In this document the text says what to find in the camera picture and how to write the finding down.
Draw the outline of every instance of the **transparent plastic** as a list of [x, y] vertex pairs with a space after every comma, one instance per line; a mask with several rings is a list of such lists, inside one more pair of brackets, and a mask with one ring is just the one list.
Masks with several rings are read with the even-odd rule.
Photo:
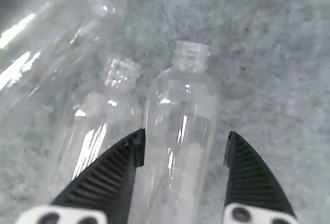
[[53, 200], [100, 154], [142, 127], [142, 109], [132, 93], [138, 76], [136, 63], [111, 58], [104, 83], [65, 108], [37, 192], [38, 203]]
[[151, 85], [145, 162], [137, 169], [129, 224], [194, 222], [219, 104], [207, 58], [208, 46], [178, 41], [173, 67]]
[[126, 0], [54, 0], [3, 32], [0, 114], [76, 70], [95, 44], [109, 40], [125, 12]]

